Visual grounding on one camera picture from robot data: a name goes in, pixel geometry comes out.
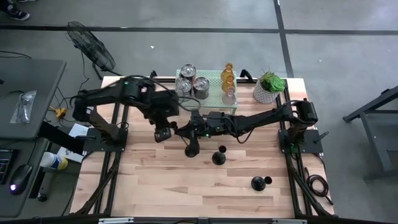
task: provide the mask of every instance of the plastic bag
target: plastic bag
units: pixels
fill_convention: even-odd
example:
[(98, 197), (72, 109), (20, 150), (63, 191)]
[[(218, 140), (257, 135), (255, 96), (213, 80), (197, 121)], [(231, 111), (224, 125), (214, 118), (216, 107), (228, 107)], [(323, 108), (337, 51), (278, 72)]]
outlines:
[(10, 123), (12, 124), (28, 124), (30, 122), (30, 112), (32, 111), (33, 102), (36, 97), (36, 91), (29, 91), (19, 96), (14, 114)]

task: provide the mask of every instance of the computer mouse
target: computer mouse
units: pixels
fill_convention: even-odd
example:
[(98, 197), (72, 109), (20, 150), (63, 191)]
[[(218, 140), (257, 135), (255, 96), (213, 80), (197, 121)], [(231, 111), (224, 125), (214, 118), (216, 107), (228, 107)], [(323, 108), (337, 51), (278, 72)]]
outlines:
[(20, 165), (12, 174), (10, 179), (10, 193), (19, 195), (26, 189), (27, 181), (32, 173), (32, 166), (28, 164)]

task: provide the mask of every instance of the orange bottle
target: orange bottle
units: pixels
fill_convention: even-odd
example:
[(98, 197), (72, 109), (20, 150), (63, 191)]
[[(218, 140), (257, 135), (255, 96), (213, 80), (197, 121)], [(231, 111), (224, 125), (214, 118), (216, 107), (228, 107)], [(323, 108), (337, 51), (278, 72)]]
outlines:
[(234, 73), (232, 72), (232, 68), (233, 68), (233, 64), (232, 63), (227, 63), (225, 65), (225, 69), (223, 72), (221, 72), (221, 81), (225, 82), (226, 81), (226, 77), (230, 74), (234, 75)]
[(222, 89), (225, 93), (228, 91), (229, 88), (235, 89), (234, 80), (235, 80), (235, 76), (233, 73), (226, 76), (225, 82), (223, 82), (223, 85), (222, 85)]

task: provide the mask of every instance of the potted plant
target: potted plant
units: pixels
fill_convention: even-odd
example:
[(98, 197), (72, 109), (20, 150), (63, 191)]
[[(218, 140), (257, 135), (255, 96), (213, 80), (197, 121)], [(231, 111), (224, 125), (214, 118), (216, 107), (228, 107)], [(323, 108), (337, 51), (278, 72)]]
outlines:
[(272, 103), (279, 92), (284, 90), (285, 80), (279, 78), (274, 72), (268, 71), (257, 80), (253, 95), (259, 103)]

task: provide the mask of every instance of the fan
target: fan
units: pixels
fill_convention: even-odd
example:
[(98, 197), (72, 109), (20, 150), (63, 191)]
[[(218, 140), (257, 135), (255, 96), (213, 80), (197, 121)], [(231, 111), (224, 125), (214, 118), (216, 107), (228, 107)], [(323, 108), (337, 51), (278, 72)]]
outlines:
[(96, 66), (104, 72), (120, 75), (116, 72), (112, 72), (116, 63), (112, 55), (106, 50), (104, 43), (98, 40), (93, 33), (88, 31), (83, 24), (77, 21), (68, 22), (67, 33), (74, 46), (81, 50), (83, 54), (93, 62), (93, 68), (100, 80), (103, 78), (97, 71)]

